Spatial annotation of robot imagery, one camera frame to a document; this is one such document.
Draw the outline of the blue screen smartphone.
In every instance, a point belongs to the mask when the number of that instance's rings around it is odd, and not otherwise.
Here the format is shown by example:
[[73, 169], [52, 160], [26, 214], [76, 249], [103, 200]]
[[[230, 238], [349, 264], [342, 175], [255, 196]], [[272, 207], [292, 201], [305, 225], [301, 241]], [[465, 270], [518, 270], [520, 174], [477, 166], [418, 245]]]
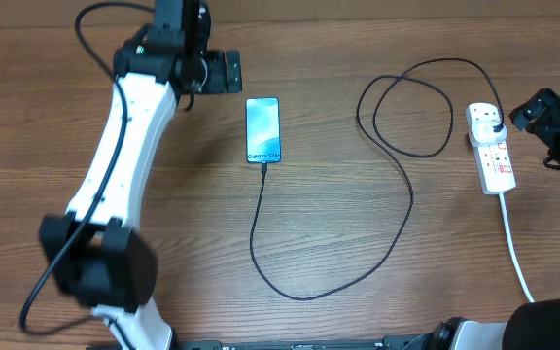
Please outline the blue screen smartphone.
[[246, 100], [246, 159], [249, 163], [275, 163], [282, 158], [280, 104], [277, 97]]

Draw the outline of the white power strip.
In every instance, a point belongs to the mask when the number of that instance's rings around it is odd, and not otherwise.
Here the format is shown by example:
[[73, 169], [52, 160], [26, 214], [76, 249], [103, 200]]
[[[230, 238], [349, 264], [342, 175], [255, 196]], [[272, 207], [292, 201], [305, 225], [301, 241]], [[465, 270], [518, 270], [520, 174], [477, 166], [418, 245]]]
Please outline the white power strip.
[[[468, 130], [471, 120], [482, 122], [495, 121], [499, 125], [501, 121], [498, 108], [483, 102], [469, 105], [466, 109], [466, 118]], [[479, 183], [484, 194], [498, 195], [516, 187], [506, 140], [483, 147], [474, 147], [472, 145], [472, 149]]]

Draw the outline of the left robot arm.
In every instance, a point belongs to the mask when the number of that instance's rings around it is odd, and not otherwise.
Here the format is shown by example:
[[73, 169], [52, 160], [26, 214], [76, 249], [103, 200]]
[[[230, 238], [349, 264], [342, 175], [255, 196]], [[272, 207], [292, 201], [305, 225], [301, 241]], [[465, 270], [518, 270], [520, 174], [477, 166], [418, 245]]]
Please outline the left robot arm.
[[236, 51], [211, 51], [202, 1], [157, 1], [153, 20], [115, 52], [108, 121], [93, 161], [62, 216], [39, 229], [45, 276], [104, 321], [121, 349], [175, 349], [154, 300], [158, 259], [140, 237], [144, 190], [158, 143], [182, 96], [238, 93]]

